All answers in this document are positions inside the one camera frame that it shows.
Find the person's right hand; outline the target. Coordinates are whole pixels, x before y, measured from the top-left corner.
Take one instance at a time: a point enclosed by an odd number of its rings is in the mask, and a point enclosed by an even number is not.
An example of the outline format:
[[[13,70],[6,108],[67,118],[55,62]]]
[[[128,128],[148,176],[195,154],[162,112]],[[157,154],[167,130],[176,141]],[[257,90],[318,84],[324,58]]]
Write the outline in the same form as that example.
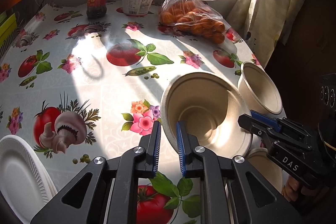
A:
[[[302,193],[302,187],[300,183],[292,176],[288,177],[286,184],[282,189],[282,195],[288,202],[295,202],[298,199],[299,194]]]

